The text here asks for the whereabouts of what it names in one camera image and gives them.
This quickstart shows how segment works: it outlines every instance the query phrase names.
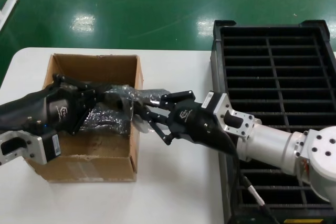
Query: cable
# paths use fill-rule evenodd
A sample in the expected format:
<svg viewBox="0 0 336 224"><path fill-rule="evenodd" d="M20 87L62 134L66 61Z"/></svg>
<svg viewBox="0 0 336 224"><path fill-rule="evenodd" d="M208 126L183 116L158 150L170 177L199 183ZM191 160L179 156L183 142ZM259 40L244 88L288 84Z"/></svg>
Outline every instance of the cable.
<svg viewBox="0 0 336 224"><path fill-rule="evenodd" d="M230 190L231 218L229 219L228 224L237 223L236 214L235 214L235 208L234 208L233 191L237 188L239 178L240 178L241 182L243 183L244 187L251 193L251 195L256 200L257 204L260 206L261 212L266 217L268 217L273 223L279 224L278 220L272 214L272 212L270 211L270 209L266 206L265 202L260 197L260 195L257 193L257 191L253 187L252 183L240 171L239 156L238 156L238 153L237 153L236 146L235 146L234 142L232 141L231 137L226 132L223 132L223 133L224 133L225 137L228 139L228 142L229 142L231 148L234 150L234 155L233 155L234 157L233 158L234 158L235 163L236 163L236 169L235 169L236 174L235 174L235 177L234 177L234 180L233 180L233 183L232 183L232 186L231 186L231 190Z"/></svg>

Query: wrapped object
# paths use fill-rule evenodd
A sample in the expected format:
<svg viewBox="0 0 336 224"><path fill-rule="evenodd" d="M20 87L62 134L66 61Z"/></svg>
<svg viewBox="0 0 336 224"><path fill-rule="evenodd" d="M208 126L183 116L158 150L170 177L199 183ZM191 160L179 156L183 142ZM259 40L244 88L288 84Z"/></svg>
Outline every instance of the wrapped object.
<svg viewBox="0 0 336 224"><path fill-rule="evenodd" d="M129 135L131 122L142 132L151 131L149 124L133 118L133 103L159 104L161 96L169 94L164 89L137 90L128 85L104 87L104 102L90 112L80 131L105 131Z"/></svg>

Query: black storage bin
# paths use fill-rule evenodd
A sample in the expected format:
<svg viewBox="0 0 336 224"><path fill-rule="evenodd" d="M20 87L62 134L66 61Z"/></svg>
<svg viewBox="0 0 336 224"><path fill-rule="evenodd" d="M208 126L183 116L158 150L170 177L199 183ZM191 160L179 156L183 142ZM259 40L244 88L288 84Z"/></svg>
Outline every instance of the black storage bin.
<svg viewBox="0 0 336 224"><path fill-rule="evenodd" d="M246 27L215 21L211 65L213 89L228 93L233 109L287 132L321 130L336 125L336 60L324 20L299 25ZM234 169L231 157L219 155L224 218ZM274 215L285 219L324 219L335 212L295 177L256 161L240 162ZM261 223L257 204L243 186L234 192L240 223Z"/></svg>

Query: cardboard box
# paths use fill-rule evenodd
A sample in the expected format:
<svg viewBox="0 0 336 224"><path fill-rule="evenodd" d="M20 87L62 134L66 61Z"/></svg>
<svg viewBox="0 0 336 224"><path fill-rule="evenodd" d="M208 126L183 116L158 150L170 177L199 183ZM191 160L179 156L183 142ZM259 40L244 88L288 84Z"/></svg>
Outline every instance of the cardboard box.
<svg viewBox="0 0 336 224"><path fill-rule="evenodd" d="M142 89L138 56L52 55L44 87L54 73L79 81L128 84ZM61 156L46 165L27 160L35 172L50 182L135 181L139 132L131 126L129 138L111 133L59 134Z"/></svg>

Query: green floor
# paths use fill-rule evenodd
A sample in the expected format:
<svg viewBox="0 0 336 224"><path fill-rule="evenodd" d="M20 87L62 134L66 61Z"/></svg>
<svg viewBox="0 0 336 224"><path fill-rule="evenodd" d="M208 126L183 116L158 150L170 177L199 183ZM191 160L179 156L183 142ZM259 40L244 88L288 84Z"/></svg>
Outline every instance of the green floor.
<svg viewBox="0 0 336 224"><path fill-rule="evenodd" d="M0 82L25 47L210 50L215 19L325 19L336 49L336 0L20 0L0 32Z"/></svg>

